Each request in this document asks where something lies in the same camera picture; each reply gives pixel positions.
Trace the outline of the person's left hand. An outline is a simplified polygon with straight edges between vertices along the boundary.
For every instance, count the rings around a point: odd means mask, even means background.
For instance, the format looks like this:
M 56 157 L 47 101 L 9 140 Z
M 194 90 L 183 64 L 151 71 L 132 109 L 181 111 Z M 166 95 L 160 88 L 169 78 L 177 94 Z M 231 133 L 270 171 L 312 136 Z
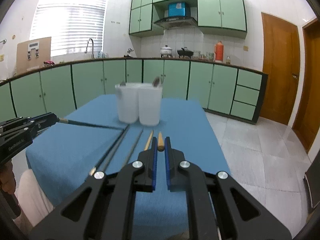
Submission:
M 10 160 L 2 168 L 0 172 L 1 189 L 8 193 L 14 194 L 16 190 L 16 180 L 13 173 L 13 164 Z

